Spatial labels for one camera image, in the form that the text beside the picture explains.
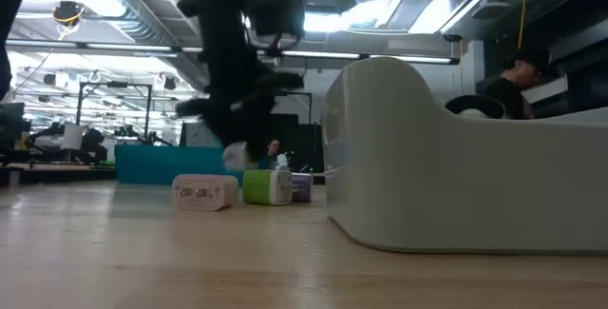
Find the pink and white box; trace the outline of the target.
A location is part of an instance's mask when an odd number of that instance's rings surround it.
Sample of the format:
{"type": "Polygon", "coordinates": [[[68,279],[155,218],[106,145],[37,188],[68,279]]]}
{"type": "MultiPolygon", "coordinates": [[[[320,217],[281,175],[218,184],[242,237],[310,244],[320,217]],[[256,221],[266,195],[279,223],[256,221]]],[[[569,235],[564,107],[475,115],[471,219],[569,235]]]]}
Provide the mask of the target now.
{"type": "Polygon", "coordinates": [[[181,174],[171,185],[180,210],[219,211],[238,202],[238,179],[230,175],[181,174]]]}

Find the grey plastic bin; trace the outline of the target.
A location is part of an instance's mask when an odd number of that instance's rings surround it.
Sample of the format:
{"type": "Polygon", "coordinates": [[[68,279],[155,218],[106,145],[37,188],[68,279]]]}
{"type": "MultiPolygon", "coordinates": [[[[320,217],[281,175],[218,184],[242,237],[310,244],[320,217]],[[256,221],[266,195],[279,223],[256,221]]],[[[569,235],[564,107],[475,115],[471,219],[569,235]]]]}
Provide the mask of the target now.
{"type": "Polygon", "coordinates": [[[608,254],[608,114],[517,121],[449,112],[390,57],[344,67],[326,95],[329,216],[405,252],[608,254]]]}

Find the black metal stand frame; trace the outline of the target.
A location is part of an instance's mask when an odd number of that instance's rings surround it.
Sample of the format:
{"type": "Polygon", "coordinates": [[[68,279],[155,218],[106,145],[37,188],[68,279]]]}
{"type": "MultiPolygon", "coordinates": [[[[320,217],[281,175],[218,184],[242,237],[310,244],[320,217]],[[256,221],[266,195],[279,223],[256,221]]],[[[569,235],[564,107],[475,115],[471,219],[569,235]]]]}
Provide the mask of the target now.
{"type": "Polygon", "coordinates": [[[146,100],[145,117],[144,117],[144,129],[143,137],[147,138],[149,132],[149,121],[150,121],[150,109],[152,105],[152,91],[153,87],[149,84],[135,84],[124,81],[108,81],[108,82],[82,82],[79,84],[78,92],[78,103],[76,108],[75,125],[81,124],[83,101],[91,93],[93,93],[98,87],[109,87],[109,88],[129,88],[134,87],[138,90],[141,96],[146,100]]]}

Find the black partition panel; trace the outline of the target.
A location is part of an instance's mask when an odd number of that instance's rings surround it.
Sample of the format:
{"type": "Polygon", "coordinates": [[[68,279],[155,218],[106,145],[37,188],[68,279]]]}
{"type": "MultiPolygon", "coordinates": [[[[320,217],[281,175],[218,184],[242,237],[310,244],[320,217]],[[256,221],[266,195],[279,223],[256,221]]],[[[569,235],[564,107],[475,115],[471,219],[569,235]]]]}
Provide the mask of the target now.
{"type": "Polygon", "coordinates": [[[292,171],[321,173],[323,151],[321,126],[301,124],[296,114],[273,114],[270,138],[279,140],[279,151],[288,158],[292,171]]]}

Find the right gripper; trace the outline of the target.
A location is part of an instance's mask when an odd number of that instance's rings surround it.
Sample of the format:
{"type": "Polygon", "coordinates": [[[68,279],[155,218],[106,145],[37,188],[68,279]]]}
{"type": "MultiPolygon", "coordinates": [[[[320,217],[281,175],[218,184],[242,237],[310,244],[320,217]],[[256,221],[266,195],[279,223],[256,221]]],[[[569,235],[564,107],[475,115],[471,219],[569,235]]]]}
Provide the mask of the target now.
{"type": "MultiPolygon", "coordinates": [[[[198,97],[179,102],[176,107],[177,117],[198,116],[208,120],[209,130],[223,147],[240,141],[240,131],[225,116],[232,113],[233,105],[240,105],[264,95],[276,95],[282,91],[304,87],[303,77],[290,71],[269,68],[260,61],[255,61],[250,70],[233,69],[229,78],[211,83],[204,92],[206,98],[198,97]]],[[[246,151],[250,160],[259,160],[265,151],[268,130],[271,125],[270,107],[253,107],[245,112],[244,130],[246,151]]]]}

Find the white cylinder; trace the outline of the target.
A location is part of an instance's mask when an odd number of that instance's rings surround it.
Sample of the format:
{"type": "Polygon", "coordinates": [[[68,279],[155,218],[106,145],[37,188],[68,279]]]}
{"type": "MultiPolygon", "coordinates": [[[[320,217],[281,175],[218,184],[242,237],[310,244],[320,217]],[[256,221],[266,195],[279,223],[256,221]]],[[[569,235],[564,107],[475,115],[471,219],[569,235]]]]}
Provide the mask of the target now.
{"type": "Polygon", "coordinates": [[[66,124],[61,142],[62,149],[80,150],[86,128],[74,124],[66,124]]]}

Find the green and white box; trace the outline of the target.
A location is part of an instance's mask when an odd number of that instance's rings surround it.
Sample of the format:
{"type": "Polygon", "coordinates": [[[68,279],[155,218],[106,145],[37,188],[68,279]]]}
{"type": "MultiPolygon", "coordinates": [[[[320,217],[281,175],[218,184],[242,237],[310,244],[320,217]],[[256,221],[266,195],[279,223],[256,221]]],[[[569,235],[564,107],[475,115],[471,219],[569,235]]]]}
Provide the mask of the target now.
{"type": "Polygon", "coordinates": [[[286,205],[292,202],[293,176],[286,170],[247,170],[242,196],[249,204],[286,205]]]}

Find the purple and white box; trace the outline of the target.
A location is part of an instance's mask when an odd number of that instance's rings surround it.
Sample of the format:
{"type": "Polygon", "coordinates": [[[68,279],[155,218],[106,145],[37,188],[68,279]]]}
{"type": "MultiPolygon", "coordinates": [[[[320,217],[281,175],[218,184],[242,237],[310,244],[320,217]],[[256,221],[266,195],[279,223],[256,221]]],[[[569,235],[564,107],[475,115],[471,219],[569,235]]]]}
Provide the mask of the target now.
{"type": "Polygon", "coordinates": [[[292,202],[309,203],[312,200],[314,177],[306,173],[292,174],[292,202]]]}

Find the teal bin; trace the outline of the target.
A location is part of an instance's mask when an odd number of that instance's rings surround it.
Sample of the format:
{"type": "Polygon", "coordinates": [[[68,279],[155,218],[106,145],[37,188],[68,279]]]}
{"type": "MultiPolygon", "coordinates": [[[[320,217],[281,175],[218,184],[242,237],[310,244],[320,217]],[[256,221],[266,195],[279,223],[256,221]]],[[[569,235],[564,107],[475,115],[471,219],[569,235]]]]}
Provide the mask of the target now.
{"type": "Polygon", "coordinates": [[[219,147],[116,145],[119,183],[168,185],[181,174],[229,175],[241,183],[242,172],[229,172],[219,147]]]}

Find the person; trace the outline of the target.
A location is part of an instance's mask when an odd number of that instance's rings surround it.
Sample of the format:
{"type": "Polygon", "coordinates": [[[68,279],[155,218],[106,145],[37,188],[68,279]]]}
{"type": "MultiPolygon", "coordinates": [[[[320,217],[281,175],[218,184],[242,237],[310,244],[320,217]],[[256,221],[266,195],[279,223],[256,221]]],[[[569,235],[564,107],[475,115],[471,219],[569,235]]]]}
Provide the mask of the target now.
{"type": "Polygon", "coordinates": [[[482,94],[501,103],[506,118],[532,120],[535,118],[532,106],[522,92],[552,73],[551,61],[547,48],[520,49],[507,60],[502,73],[491,80],[482,94]]]}
{"type": "Polygon", "coordinates": [[[272,169],[276,170],[276,156],[281,154],[280,142],[277,139],[273,139],[269,142],[267,152],[258,161],[259,169],[272,169]]]}

